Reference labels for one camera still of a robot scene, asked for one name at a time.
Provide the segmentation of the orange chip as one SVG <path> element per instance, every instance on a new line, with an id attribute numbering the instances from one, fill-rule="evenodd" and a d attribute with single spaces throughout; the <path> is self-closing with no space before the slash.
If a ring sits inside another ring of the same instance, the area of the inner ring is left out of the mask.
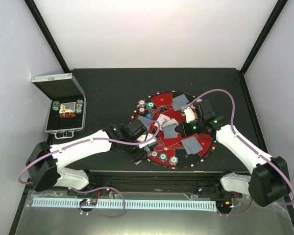
<path id="1" fill-rule="evenodd" d="M 146 110 L 145 110 L 145 108 L 141 107 L 141 108 L 139 108 L 138 111 L 139 111 L 139 114 L 144 114 Z"/>
<path id="2" fill-rule="evenodd" d="M 151 156 L 152 156 L 153 158 L 158 157 L 158 152 L 156 152 L 156 151 L 152 151 Z"/>

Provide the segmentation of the green chip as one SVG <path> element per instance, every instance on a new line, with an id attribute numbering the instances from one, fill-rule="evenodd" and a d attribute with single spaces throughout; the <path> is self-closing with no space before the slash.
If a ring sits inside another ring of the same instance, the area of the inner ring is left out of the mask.
<path id="1" fill-rule="evenodd" d="M 166 153 L 159 154 L 159 159 L 161 162 L 166 162 L 168 160 L 168 156 Z"/>
<path id="2" fill-rule="evenodd" d="M 153 102 L 147 102 L 146 103 L 146 108 L 147 109 L 153 109 L 153 107 L 154 107 L 154 103 Z"/>

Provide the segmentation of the white blue chip seat six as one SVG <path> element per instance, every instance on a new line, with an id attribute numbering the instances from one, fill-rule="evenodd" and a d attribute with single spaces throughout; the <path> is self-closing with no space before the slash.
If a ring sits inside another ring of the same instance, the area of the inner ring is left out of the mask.
<path id="1" fill-rule="evenodd" d="M 177 165 L 178 163 L 178 158 L 176 156 L 171 156 L 169 159 L 170 165 Z"/>

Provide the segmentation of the blue card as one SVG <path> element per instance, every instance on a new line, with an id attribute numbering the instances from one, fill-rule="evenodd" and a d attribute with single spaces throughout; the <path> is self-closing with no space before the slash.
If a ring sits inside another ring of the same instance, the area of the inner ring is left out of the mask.
<path id="1" fill-rule="evenodd" d="M 194 138 L 190 149 L 192 151 L 192 154 L 196 154 L 196 153 L 200 152 L 203 149 L 203 147 L 198 142 L 198 140 L 196 138 Z"/>
<path id="2" fill-rule="evenodd" d="M 182 95 L 179 95 L 179 96 L 173 98 L 172 102 L 173 103 L 188 103 L 189 101 L 188 101 L 187 97 L 184 94 L 182 94 Z"/>
<path id="3" fill-rule="evenodd" d="M 152 120 L 147 117 L 137 116 L 137 119 L 146 127 L 148 127 L 150 123 L 152 123 Z"/>
<path id="4" fill-rule="evenodd" d="M 162 131 L 164 134 L 164 139 L 174 139 L 178 137 L 178 133 L 175 131 L 175 128 L 177 127 L 176 124 L 171 124 L 162 127 Z"/>

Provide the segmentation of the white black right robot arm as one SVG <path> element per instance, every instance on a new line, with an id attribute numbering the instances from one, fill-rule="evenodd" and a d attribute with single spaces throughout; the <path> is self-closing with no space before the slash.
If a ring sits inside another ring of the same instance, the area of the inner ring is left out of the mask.
<path id="1" fill-rule="evenodd" d="M 294 200 L 294 187 L 289 179 L 286 161 L 256 147 L 224 117 L 206 122 L 199 119 L 184 121 L 175 131 L 182 137 L 209 135 L 230 150 L 248 169 L 249 176 L 229 173 L 215 182 L 213 192 L 216 196 L 225 197 L 235 191 L 249 195 L 261 207 L 278 202 L 290 193 Z"/>

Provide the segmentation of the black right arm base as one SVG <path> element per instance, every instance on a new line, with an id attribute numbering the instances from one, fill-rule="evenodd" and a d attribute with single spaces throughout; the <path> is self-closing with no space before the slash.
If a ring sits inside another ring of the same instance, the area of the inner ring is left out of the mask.
<path id="1" fill-rule="evenodd" d="M 204 184 L 197 184 L 197 193 L 199 197 L 214 198 L 214 199 L 227 199 L 235 198 L 233 192 L 226 191 L 221 183 L 212 181 Z"/>

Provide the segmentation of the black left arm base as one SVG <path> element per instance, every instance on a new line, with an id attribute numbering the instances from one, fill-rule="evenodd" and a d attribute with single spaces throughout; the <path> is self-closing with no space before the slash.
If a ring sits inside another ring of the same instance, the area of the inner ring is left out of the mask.
<path id="1" fill-rule="evenodd" d="M 93 189 L 97 188 L 96 183 L 90 183 L 88 184 L 86 187 L 82 188 L 82 189 L 78 189 L 78 191 L 81 191 L 83 193 L 78 193 L 72 189 L 68 189 L 67 190 L 67 195 L 84 195 L 84 196 L 98 196 L 100 195 L 100 190 L 99 191 L 93 191 L 93 192 L 89 192 L 89 193 L 84 193 L 87 191 L 91 191 Z"/>

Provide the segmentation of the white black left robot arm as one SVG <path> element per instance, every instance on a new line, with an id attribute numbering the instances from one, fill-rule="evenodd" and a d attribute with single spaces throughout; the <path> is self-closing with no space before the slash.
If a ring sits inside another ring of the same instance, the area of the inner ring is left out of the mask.
<path id="1" fill-rule="evenodd" d="M 52 187 L 67 187 L 91 195 L 96 184 L 88 170 L 73 170 L 67 166 L 94 154 L 106 152 L 127 152 L 135 162 L 151 154 L 157 144 L 157 133 L 151 134 L 152 121 L 144 125 L 140 120 L 129 124 L 109 125 L 97 132 L 75 141 L 48 145 L 37 144 L 25 163 L 31 184 L 35 191 L 45 191 Z"/>

